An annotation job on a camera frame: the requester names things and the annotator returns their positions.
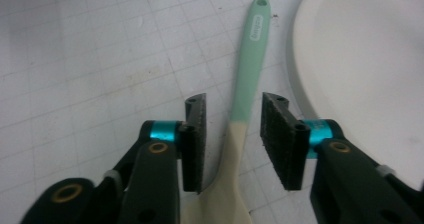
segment mint green handle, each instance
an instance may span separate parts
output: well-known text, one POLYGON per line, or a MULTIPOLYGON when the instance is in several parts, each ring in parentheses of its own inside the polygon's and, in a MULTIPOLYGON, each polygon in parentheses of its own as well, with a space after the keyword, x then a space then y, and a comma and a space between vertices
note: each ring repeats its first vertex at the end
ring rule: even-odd
POLYGON ((230 121, 249 122, 253 99, 268 41, 271 8, 268 0, 254 0, 244 26, 237 82, 230 121))

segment grid pattern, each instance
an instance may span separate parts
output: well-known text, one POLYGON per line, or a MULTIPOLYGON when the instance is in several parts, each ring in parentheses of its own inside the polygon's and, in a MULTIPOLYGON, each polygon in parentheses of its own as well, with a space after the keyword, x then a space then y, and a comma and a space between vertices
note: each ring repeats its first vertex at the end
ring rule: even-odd
MULTIPOLYGON (((18 223, 50 185, 99 183, 148 119, 183 120, 208 97, 205 180, 213 179, 252 0, 0 0, 0 223, 18 223)), ((281 187, 259 138, 263 91, 291 100, 286 40, 301 0, 270 0, 264 68, 240 169, 255 223, 315 223, 305 190, 281 187)), ((183 204, 194 198, 182 193, 183 204)))

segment white plate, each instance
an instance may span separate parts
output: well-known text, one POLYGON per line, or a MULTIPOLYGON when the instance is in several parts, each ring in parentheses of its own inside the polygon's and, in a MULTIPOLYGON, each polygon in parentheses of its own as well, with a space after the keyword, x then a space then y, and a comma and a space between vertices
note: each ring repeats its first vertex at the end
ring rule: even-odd
POLYGON ((424 0, 303 0, 294 92, 412 187, 424 179, 424 0))

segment brass screw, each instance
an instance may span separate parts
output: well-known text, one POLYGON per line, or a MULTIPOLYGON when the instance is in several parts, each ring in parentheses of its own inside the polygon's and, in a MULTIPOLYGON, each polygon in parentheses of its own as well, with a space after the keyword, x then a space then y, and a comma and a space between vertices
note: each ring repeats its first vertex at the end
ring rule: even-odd
POLYGON ((149 151, 154 154, 160 154, 168 150, 168 145, 162 142, 153 143, 149 146, 149 151))
POLYGON ((57 190, 52 196, 52 202, 64 203, 77 197, 82 192, 82 186, 78 183, 68 184, 57 190))
POLYGON ((332 142, 330 143, 330 147, 337 152, 348 153, 350 152, 350 147, 341 142, 332 142))

